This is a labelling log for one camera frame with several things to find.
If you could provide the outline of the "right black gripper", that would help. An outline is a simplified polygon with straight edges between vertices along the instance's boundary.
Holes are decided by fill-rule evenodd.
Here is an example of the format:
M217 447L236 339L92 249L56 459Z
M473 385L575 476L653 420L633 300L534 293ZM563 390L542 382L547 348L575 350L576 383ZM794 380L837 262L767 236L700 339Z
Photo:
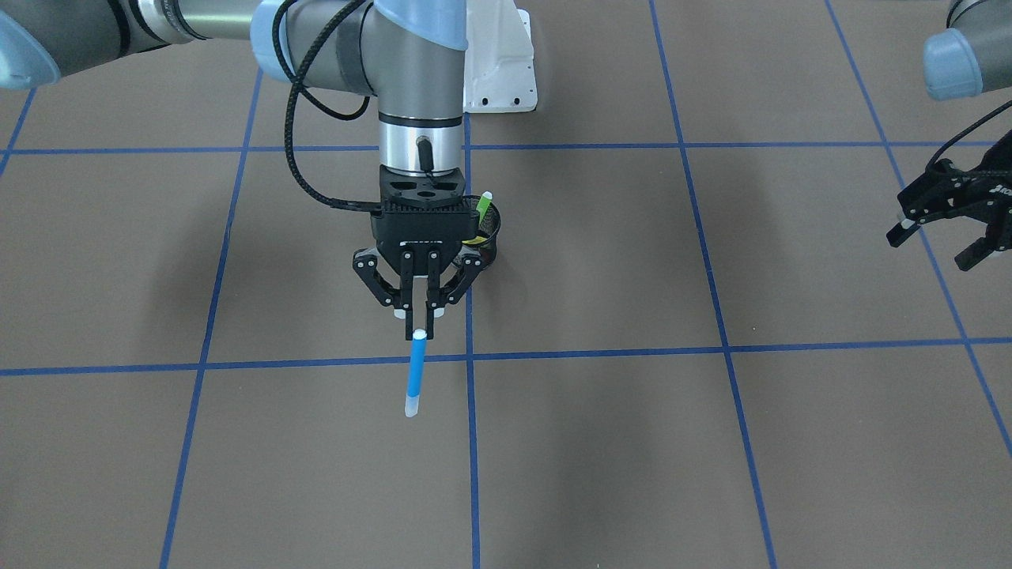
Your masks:
M432 340L437 311L462 301L485 269L478 249L459 254L463 242L476 237L476 209L466 201L465 189L458 168L415 176L380 166L382 201L380 212L372 214L376 248L357 250L352 269L380 305L400 315L406 340L412 340L415 331L415 273L427 273L425 332ZM391 284L380 273L383 260L400 277L400 284ZM442 273L455 262L458 270L442 284Z

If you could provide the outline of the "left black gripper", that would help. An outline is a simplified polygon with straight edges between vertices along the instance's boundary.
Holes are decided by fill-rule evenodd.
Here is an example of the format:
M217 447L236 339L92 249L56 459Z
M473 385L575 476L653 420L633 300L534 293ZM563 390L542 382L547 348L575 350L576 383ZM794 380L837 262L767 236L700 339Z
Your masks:
M1010 151L989 151L969 171L940 159L901 191L901 213L886 233L890 247L900 247L925 224L971 217L987 225L986 237L954 257L957 268L968 273L984 260L1004 254L1010 239L989 238L1010 237Z

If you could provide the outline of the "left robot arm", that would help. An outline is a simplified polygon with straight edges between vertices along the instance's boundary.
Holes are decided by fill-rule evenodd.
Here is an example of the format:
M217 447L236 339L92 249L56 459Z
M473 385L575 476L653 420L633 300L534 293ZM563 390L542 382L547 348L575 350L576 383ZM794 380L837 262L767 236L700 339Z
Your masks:
M958 100L1010 87L1011 3L951 1L946 30L923 47L923 75L933 100ZM923 172L898 195L900 222L886 234L900 247L925 224L968 217L984 224L984 236L954 257L958 269L969 271L1011 244L1011 134L984 152L969 169L954 165L944 154L977 127L1009 111L1005 102L941 145Z

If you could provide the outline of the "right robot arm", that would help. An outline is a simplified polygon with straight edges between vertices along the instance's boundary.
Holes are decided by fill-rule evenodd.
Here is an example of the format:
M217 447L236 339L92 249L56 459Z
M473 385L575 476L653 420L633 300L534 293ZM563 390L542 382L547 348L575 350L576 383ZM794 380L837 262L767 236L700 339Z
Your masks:
M301 191L370 219L352 266L408 340L434 338L484 266L462 170L463 1L4 1L2 87L29 90L159 48L243 43L288 86L282 147ZM301 173L296 110L336 120L375 108L380 198L329 197Z

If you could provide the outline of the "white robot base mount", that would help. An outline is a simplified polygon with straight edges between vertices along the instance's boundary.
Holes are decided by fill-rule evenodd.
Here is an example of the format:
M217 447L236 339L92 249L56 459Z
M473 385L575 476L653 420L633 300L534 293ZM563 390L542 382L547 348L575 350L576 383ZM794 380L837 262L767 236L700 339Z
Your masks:
M467 1L466 39L463 111L535 111L531 15L514 1Z

